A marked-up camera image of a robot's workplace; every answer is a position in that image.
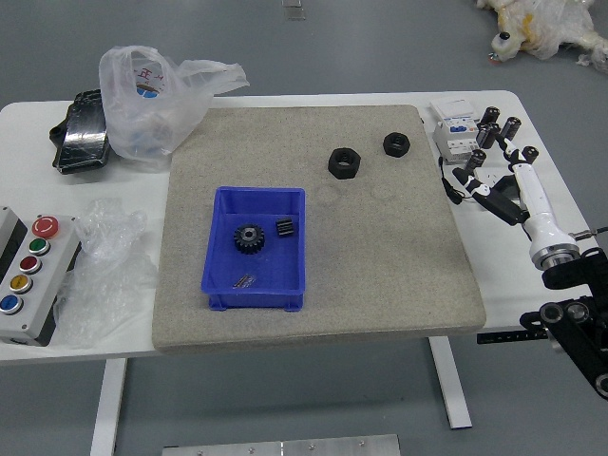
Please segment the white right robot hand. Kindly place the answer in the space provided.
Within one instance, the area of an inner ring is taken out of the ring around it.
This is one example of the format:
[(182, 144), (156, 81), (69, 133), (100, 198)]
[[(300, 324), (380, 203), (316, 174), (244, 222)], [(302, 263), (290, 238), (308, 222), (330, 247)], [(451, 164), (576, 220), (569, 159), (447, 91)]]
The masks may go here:
[(522, 226), (531, 241), (529, 255), (538, 270), (546, 271), (580, 258), (579, 246), (573, 236), (559, 227), (553, 207), (533, 167), (538, 157), (536, 149), (531, 146), (519, 148), (502, 135), (496, 136), (496, 142), (519, 189), (520, 204), (461, 167), (452, 170), (453, 176), (484, 209), (511, 226)]

